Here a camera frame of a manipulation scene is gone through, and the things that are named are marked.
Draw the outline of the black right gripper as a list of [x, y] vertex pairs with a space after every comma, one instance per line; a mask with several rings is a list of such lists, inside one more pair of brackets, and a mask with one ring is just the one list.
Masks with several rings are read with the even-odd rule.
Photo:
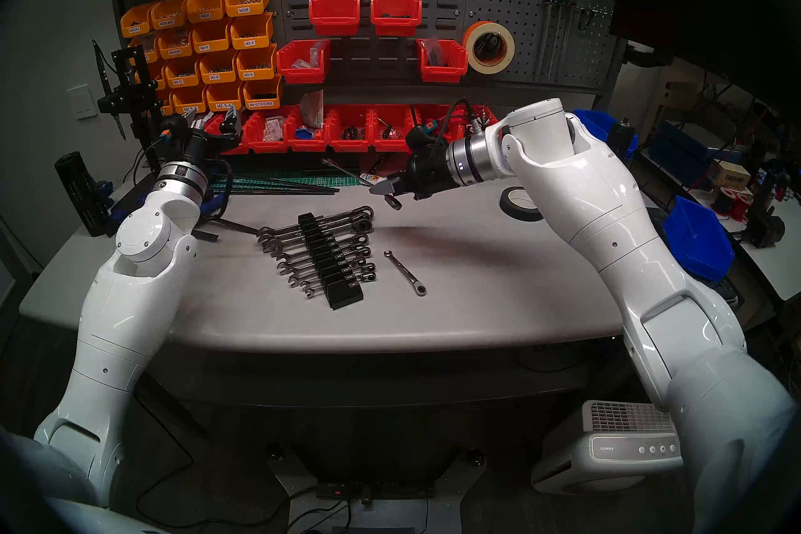
[[412, 151], [401, 175], [389, 175], [374, 184], [370, 191], [392, 198], [411, 194], [416, 200], [422, 200], [451, 189], [446, 146], [427, 145]]

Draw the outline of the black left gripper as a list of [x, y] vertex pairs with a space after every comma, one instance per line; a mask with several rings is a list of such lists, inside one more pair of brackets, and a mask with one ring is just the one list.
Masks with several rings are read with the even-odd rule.
[[243, 138], [243, 127], [239, 109], [228, 109], [222, 121], [221, 134], [210, 134], [198, 126], [198, 108], [185, 107], [182, 112], [186, 123], [177, 123], [177, 139], [182, 150], [177, 164], [201, 168], [208, 161], [216, 160], [220, 154], [236, 149]]

